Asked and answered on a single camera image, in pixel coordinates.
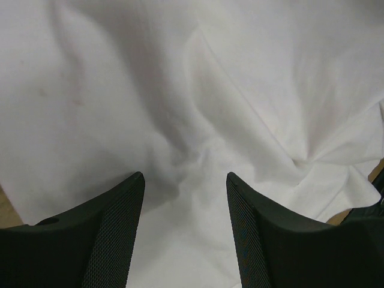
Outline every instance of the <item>black object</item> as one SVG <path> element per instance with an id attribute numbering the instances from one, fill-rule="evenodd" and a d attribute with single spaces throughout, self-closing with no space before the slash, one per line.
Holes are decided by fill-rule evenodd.
<path id="1" fill-rule="evenodd" d="M 125 288 L 144 188 L 137 172 L 36 226 L 0 229 L 0 288 Z"/>
<path id="2" fill-rule="evenodd" d="M 384 219 L 330 226 L 227 178 L 242 288 L 383 288 Z"/>

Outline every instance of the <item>white cloth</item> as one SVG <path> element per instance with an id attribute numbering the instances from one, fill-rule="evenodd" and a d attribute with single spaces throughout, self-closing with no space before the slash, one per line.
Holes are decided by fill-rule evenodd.
<path id="1" fill-rule="evenodd" d="M 320 221 L 379 199 L 370 3 L 2 0 L 0 183 L 34 224 L 140 170 L 128 287 L 238 287 L 228 172 Z"/>

